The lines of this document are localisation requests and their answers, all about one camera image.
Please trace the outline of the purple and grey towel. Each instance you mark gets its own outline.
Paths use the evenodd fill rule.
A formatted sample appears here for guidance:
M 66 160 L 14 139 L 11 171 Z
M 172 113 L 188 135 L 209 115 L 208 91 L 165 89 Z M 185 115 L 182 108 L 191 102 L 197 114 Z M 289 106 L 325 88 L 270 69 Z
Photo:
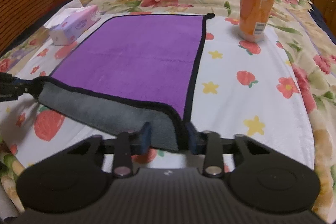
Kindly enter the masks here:
M 108 19 L 49 76 L 37 77 L 37 100 L 111 135 L 152 128 L 154 148 L 188 147 L 206 15 L 124 15 Z

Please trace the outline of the pink tissue pack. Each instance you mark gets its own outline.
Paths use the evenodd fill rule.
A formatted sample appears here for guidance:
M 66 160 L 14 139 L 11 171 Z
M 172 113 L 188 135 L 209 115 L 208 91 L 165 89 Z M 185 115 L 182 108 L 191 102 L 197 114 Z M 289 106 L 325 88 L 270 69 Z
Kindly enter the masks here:
M 86 30 L 100 19 L 97 5 L 80 8 L 66 8 L 57 12 L 44 27 L 56 46 L 72 44 Z

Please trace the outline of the orange lidded cup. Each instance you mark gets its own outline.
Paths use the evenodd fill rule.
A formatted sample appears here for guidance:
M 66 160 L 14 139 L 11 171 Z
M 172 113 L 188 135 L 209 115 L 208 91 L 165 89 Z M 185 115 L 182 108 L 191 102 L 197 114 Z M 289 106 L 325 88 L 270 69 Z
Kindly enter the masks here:
M 275 0 L 240 0 L 239 35 L 249 42 L 264 39 L 264 30 Z

